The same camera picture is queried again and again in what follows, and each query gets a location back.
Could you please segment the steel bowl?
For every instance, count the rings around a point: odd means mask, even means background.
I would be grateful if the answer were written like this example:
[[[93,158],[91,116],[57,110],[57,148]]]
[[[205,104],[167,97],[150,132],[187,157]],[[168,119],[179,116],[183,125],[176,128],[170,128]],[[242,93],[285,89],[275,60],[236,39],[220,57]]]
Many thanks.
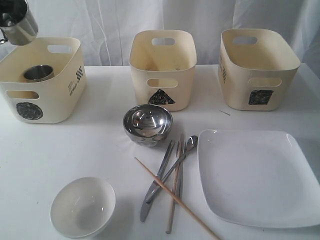
[[[141,104],[129,109],[122,120],[124,132],[134,143],[154,147],[163,142],[173,126],[173,116],[156,104]]]

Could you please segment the steel spoon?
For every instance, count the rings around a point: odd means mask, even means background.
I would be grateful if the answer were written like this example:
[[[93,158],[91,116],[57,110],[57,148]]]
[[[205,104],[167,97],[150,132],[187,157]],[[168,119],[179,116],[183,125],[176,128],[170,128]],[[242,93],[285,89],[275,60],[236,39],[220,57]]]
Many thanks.
[[[168,177],[171,175],[171,173],[175,170],[175,168],[183,162],[183,160],[188,156],[192,150],[196,148],[198,145],[198,136],[192,135],[189,137],[189,139],[186,142],[186,149],[183,152],[183,154],[176,160],[176,162],[172,165],[172,167],[168,170],[168,172],[164,175],[164,177],[161,179],[163,183],[165,183],[168,179]],[[157,183],[156,187],[152,190],[152,192],[147,195],[146,199],[144,200],[147,204],[149,204],[156,196],[157,192],[161,186]]]

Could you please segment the steel table knife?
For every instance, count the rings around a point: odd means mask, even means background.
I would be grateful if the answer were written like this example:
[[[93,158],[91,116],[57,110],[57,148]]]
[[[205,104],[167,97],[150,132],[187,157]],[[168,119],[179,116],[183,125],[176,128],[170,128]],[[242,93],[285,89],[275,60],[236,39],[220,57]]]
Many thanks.
[[[165,172],[166,167],[168,165],[168,162],[169,162],[170,156],[172,154],[172,150],[173,150],[173,148],[175,146],[175,143],[176,143],[175,140],[171,140],[169,145],[168,145],[168,147],[167,147],[167,149],[166,149],[166,152],[165,152],[165,155],[164,155],[163,160],[161,162],[160,168],[159,168],[159,170],[158,170],[158,172],[156,174],[156,176],[158,178],[160,178],[160,179],[164,175],[164,172]],[[149,214],[149,211],[150,211],[150,209],[152,207],[152,203],[153,203],[153,200],[150,203],[147,203],[147,199],[148,199],[149,195],[153,192],[153,190],[156,189],[157,186],[158,186],[158,184],[154,180],[152,182],[152,184],[150,185],[150,187],[149,187],[149,189],[148,189],[148,191],[147,191],[147,193],[146,193],[146,195],[144,197],[144,200],[143,200],[142,205],[141,205],[140,217],[139,217],[139,219],[140,219],[140,221],[142,223],[144,223],[146,221],[146,218],[147,218],[147,216]]]

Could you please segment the long wooden chopstick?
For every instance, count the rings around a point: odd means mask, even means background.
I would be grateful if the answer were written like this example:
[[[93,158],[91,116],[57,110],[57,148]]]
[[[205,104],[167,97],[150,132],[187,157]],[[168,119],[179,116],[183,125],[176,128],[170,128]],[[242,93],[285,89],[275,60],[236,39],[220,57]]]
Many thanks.
[[[177,197],[156,175],[153,174],[137,157],[135,159],[140,163],[140,165],[145,168],[145,170],[154,178],[158,185],[165,190],[201,227],[207,231],[214,240],[219,240],[220,238],[196,215],[188,208],[187,205]]]

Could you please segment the short wooden chopstick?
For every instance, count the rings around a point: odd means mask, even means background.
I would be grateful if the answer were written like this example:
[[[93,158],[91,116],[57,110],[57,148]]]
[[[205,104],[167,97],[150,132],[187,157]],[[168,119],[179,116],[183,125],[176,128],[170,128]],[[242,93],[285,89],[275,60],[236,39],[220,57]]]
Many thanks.
[[[185,134],[181,133],[180,134],[180,139],[178,142],[181,142],[181,144],[185,143]],[[178,178],[178,169],[181,164],[179,164],[174,171],[174,179],[173,179],[173,184],[172,184],[172,192],[176,194],[176,182]],[[169,217],[168,217],[168,222],[166,226],[165,233],[170,234],[172,232],[172,226],[173,226],[173,219],[174,219],[174,212],[175,212],[175,200],[172,198],[171,199],[171,204],[170,204],[170,209],[169,209]]]

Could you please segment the white ceramic bowl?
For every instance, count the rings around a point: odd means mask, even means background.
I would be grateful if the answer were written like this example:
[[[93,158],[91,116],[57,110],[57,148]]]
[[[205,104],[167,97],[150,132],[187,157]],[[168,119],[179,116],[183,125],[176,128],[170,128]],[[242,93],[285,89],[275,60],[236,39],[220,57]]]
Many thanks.
[[[72,240],[92,238],[109,224],[116,194],[103,178],[82,177],[63,187],[50,208],[50,222],[58,234]]]

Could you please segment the steel mug with handle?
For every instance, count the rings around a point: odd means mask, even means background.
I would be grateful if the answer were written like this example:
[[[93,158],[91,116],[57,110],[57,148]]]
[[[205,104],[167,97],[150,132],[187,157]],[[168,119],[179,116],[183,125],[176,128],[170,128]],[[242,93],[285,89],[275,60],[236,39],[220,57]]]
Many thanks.
[[[38,24],[26,0],[0,2],[0,43],[15,46],[31,43],[38,36]]]

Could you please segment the steel fork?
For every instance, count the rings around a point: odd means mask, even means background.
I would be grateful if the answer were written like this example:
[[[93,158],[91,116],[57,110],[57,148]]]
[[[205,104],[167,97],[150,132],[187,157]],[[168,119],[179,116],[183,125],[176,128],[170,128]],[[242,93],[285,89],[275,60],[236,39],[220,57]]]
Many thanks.
[[[176,157],[179,158],[184,151],[186,150],[186,142],[181,144],[181,142],[178,142],[177,150],[176,150]],[[176,181],[176,189],[175,189],[175,195],[179,198],[182,196],[183,192],[183,166],[180,166],[177,173],[177,181]]]

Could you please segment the cream bin with triangle mark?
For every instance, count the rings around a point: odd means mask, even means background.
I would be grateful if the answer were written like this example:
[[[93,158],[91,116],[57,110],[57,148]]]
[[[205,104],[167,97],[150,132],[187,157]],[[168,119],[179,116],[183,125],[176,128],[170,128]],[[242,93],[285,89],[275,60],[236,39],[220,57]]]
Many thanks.
[[[180,111],[190,102],[197,63],[192,35],[183,30],[145,30],[135,35],[129,55],[137,105]]]

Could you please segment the cream bin with circle mark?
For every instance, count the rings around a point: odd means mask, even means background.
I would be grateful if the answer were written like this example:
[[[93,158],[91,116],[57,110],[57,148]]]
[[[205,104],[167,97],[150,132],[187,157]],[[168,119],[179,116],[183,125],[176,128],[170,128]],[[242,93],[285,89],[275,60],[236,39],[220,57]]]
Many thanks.
[[[53,68],[53,78],[27,82],[24,72],[37,65]],[[86,86],[80,40],[39,37],[16,47],[0,61],[0,95],[21,122],[55,124],[73,112]]]

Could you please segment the white curtain backdrop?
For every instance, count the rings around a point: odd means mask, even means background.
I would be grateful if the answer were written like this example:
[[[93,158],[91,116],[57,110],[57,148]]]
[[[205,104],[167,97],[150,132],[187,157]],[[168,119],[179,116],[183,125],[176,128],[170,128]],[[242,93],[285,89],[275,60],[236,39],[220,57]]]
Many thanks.
[[[217,64],[221,33],[269,29],[298,58],[320,66],[320,3],[317,0],[30,0],[41,37],[81,41],[87,66],[126,66],[135,35],[182,30],[194,39],[197,62]]]

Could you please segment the cream bin with square mark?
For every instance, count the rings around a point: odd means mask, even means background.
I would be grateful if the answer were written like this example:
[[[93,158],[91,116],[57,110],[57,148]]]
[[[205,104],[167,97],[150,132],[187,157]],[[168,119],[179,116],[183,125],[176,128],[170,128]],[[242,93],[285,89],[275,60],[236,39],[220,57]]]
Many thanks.
[[[300,65],[275,31],[235,28],[221,33],[218,78],[224,101],[235,110],[277,109]]]

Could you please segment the white square plate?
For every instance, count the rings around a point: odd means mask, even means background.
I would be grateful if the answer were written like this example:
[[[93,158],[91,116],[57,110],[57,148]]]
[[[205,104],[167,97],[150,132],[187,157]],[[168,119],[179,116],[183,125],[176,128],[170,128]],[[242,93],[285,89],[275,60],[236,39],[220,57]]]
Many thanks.
[[[320,185],[296,139],[276,130],[202,131],[198,167],[210,210],[261,228],[320,223]]]

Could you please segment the small steel cup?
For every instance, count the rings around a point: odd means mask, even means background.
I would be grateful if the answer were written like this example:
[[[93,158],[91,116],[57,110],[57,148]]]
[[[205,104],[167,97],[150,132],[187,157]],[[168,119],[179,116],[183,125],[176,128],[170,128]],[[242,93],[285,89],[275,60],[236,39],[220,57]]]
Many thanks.
[[[55,77],[55,75],[52,66],[47,64],[41,64],[28,68],[23,73],[23,77],[29,83],[37,83],[52,79]]]

